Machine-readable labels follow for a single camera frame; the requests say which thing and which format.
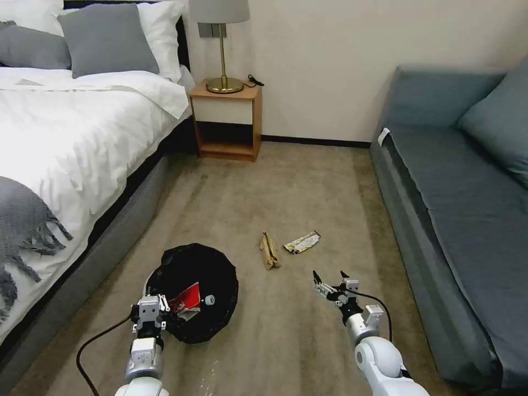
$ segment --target carpet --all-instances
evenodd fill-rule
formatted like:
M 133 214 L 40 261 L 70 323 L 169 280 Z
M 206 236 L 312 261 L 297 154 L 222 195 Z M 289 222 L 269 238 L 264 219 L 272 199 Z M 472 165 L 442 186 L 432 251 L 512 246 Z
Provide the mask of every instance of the carpet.
M 284 244 L 313 229 L 321 234 L 315 247 L 299 255 L 281 249 L 283 267 L 265 269 L 263 231 Z M 165 249 L 192 242 L 224 252 L 235 265 L 239 301 L 208 343 L 186 345 L 165 334 L 163 384 L 171 395 L 371 394 L 339 311 L 314 291 L 313 269 L 330 283 L 343 270 L 360 280 L 361 291 L 382 298 L 414 379 L 434 396 L 461 394 L 436 372 L 368 150 L 264 142 L 256 163 L 171 158 L 148 230 L 12 395 L 90 395 L 75 367 L 80 344 L 128 314 Z M 83 353 L 102 395 L 123 384 L 130 330 L 121 326 Z M 381 332 L 387 334 L 385 322 Z

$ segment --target sofa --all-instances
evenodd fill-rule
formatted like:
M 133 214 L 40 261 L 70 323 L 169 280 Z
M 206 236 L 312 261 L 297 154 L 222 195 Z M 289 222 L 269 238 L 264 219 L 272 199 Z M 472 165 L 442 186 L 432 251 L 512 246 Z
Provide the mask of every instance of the sofa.
M 370 148 L 437 369 L 471 394 L 528 394 L 528 189 L 461 121 L 505 76 L 399 67 Z

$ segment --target sofa armrest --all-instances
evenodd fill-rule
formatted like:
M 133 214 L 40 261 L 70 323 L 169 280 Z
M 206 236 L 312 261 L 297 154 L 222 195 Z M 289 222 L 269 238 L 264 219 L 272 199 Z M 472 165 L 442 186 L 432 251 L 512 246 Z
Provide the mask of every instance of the sofa armrest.
M 391 124 L 453 127 L 471 106 L 484 99 L 504 71 L 432 69 L 399 66 L 375 133 Z

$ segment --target black trash bag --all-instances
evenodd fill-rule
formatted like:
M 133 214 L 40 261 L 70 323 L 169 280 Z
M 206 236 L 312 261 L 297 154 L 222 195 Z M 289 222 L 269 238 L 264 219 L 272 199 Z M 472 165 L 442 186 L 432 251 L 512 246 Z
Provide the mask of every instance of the black trash bag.
M 164 294 L 172 300 L 196 282 L 202 300 L 200 312 L 188 321 L 173 312 L 167 319 L 166 330 L 188 344 L 209 341 L 229 323 L 238 301 L 235 267 L 218 250 L 193 243 L 166 250 L 145 285 L 147 294 Z M 203 303 L 208 295 L 214 296 L 213 305 Z

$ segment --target white bedsheet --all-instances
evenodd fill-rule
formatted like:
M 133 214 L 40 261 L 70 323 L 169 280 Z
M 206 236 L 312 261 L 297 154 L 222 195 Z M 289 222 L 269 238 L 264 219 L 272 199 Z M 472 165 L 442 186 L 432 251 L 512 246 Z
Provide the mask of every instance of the white bedsheet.
M 74 237 L 56 233 L 66 245 L 56 256 L 23 253 L 39 283 L 7 264 L 18 298 L 0 342 L 86 249 L 127 176 L 189 113 L 183 85 L 143 71 L 74 80 L 67 70 L 0 68 L 0 175 L 37 193 Z

